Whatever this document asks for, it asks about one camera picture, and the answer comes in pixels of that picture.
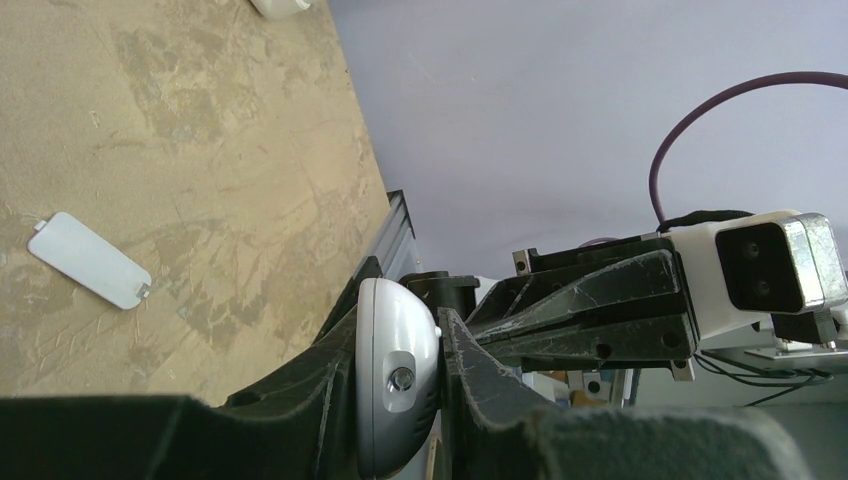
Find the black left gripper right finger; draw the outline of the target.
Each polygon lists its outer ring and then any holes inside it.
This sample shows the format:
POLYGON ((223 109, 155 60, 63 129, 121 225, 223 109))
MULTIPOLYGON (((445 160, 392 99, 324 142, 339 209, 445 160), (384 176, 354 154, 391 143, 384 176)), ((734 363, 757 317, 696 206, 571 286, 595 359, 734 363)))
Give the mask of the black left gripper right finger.
POLYGON ((447 479, 809 479, 794 439, 754 409, 563 408, 485 351, 452 309, 442 329, 447 479))

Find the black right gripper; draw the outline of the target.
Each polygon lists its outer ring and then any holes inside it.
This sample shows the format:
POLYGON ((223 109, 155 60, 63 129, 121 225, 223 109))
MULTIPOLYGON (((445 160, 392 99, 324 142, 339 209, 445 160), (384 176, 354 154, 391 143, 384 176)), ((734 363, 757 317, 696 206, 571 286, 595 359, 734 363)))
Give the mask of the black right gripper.
POLYGON ((432 271, 401 283, 431 312, 454 310, 473 340, 524 371, 669 368, 698 349, 682 261, 668 239, 530 249, 516 264, 519 273, 501 280, 432 271))

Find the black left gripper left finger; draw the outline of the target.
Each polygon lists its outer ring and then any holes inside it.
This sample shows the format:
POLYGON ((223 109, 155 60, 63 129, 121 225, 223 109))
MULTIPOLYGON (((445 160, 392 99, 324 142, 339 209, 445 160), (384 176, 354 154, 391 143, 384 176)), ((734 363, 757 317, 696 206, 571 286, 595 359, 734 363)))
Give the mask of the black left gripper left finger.
POLYGON ((347 315, 219 407, 189 396, 3 399, 5 479, 354 479, 347 315))

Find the white remote control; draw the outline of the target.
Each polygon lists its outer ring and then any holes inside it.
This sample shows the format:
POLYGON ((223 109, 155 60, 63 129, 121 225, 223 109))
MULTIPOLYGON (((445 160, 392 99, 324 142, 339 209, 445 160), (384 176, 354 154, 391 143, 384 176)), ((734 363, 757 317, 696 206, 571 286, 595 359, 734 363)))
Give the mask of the white remote control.
POLYGON ((439 408, 441 330, 404 286, 368 278, 356 309, 355 386, 359 474, 390 477, 428 438, 439 408))

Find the white battery cover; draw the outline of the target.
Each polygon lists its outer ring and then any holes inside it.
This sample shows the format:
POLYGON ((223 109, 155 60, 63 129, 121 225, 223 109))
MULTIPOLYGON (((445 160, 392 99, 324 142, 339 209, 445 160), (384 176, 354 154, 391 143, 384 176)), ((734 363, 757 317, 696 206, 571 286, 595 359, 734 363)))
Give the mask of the white battery cover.
POLYGON ((122 310, 139 306, 153 284, 147 270, 67 212, 38 222, 27 249, 122 310))

